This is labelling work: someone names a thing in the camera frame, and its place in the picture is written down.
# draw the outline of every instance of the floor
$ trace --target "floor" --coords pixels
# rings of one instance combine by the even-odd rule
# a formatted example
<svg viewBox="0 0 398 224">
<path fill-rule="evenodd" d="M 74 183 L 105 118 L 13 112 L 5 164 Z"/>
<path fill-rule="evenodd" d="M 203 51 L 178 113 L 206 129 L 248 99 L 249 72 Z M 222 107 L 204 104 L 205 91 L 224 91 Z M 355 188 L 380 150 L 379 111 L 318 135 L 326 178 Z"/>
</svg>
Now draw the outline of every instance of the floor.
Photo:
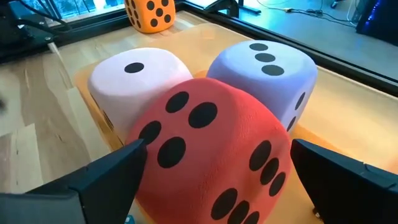
<svg viewBox="0 0 398 224">
<path fill-rule="evenodd" d="M 214 0 L 189 0 L 207 6 Z M 294 9 L 322 9 L 335 18 L 345 20 L 351 1 L 346 0 L 336 9 L 330 8 L 332 0 L 258 0 L 267 7 Z M 260 16 L 241 10 L 240 19 L 295 39 L 313 49 L 338 57 L 360 67 L 398 80 L 398 46 L 385 41 L 357 34 L 354 27 L 317 19 L 303 14 L 287 14 L 277 9 L 268 9 L 257 0 L 244 0 L 245 6 L 261 9 Z M 349 11 L 349 18 L 354 6 Z"/>
<path fill-rule="evenodd" d="M 1 65 L 7 110 L 0 114 L 0 192 L 26 192 L 109 153 L 74 87 L 76 71 L 204 22 L 179 12 L 174 26 L 158 34 L 128 27 L 60 47 L 59 54 Z"/>
</svg>

